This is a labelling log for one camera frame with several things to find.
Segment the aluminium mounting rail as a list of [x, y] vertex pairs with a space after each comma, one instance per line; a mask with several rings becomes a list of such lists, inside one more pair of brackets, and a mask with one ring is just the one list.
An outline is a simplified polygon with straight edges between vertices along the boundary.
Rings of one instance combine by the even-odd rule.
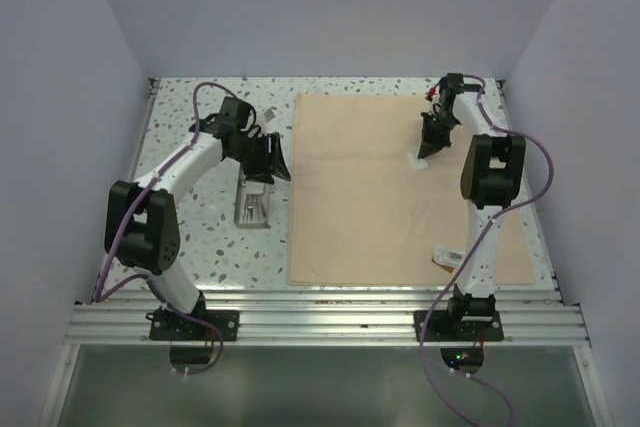
[[[408, 347], [416, 343], [414, 312], [426, 310], [434, 291], [208, 290], [211, 310], [239, 314], [237, 346]], [[124, 290], [111, 300], [74, 307], [64, 336], [70, 345], [147, 345], [145, 315], [158, 307], [146, 291]], [[500, 291], [504, 347], [587, 346], [581, 309], [556, 291]]]

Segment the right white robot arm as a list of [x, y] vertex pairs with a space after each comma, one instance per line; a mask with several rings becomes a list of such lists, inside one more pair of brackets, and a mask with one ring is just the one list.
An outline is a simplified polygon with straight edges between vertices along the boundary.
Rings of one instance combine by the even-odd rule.
[[454, 289], [458, 295], [488, 299], [495, 293], [495, 270], [503, 216], [521, 188], [526, 140], [511, 134], [482, 106], [486, 83], [476, 76], [448, 73], [432, 87], [423, 112], [416, 157], [426, 160], [452, 146], [461, 126], [471, 136], [460, 192], [468, 206], [467, 247]]

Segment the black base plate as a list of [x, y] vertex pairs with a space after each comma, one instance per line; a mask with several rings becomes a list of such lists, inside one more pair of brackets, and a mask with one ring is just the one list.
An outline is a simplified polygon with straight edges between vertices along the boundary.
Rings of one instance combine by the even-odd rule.
[[195, 320], [159, 308], [148, 312], [145, 319], [151, 323], [152, 341], [235, 341], [240, 326], [240, 313], [236, 310], [206, 310]]
[[413, 327], [417, 340], [424, 342], [500, 342], [505, 339], [502, 321], [497, 311], [471, 311], [455, 320], [448, 310], [434, 310], [425, 322], [427, 310], [413, 312]]

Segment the beige surgical cloth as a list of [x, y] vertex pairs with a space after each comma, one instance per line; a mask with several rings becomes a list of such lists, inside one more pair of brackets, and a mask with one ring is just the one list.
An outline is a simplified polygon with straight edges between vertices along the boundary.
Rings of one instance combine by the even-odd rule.
[[292, 137], [288, 280], [308, 286], [435, 287], [437, 246], [466, 247], [460, 176], [469, 135], [415, 164], [426, 101], [301, 94]]

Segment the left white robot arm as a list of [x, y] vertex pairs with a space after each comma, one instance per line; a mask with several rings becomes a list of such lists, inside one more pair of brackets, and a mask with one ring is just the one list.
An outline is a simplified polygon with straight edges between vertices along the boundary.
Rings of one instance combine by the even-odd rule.
[[218, 112], [196, 119], [187, 138], [159, 166], [109, 190], [107, 261], [118, 260], [143, 277], [165, 308], [175, 312], [175, 331], [189, 340], [205, 333], [208, 316], [197, 308], [202, 294], [178, 261], [177, 207], [204, 174], [227, 159], [254, 183], [291, 179], [279, 134], [264, 133], [255, 108], [227, 96]]

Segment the long surgical scissors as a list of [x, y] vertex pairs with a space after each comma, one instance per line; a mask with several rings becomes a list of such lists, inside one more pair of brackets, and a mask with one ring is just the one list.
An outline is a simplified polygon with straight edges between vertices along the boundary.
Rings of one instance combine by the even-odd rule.
[[254, 223], [262, 219], [263, 203], [259, 194], [248, 194], [243, 207], [242, 221], [244, 223]]

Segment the metal instrument tray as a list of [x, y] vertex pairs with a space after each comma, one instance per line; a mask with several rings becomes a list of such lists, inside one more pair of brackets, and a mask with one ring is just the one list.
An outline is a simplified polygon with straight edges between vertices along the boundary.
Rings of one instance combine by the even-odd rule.
[[240, 229], [268, 229], [272, 185], [250, 181], [239, 169], [234, 223]]

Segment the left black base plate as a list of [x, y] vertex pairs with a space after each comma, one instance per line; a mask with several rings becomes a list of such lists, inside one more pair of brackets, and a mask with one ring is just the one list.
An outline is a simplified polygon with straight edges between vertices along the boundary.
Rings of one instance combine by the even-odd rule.
[[195, 320], [159, 308], [148, 312], [145, 319], [151, 323], [152, 341], [235, 341], [240, 326], [240, 313], [236, 310], [206, 310]]

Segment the sealed blade packet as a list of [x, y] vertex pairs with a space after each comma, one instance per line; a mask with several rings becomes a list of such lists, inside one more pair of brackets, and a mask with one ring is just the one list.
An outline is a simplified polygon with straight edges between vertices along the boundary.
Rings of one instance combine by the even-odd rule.
[[453, 250], [442, 245], [436, 245], [432, 261], [445, 271], [453, 273], [461, 267], [464, 258], [465, 253], [463, 251]]

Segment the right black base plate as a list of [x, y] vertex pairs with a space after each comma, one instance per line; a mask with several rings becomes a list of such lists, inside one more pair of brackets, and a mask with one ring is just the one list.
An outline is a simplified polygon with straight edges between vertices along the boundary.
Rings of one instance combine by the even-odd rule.
[[424, 342], [500, 342], [505, 339], [502, 321], [497, 311], [471, 311], [455, 320], [448, 310], [434, 310], [425, 322], [427, 310], [413, 312], [413, 327], [417, 340]]

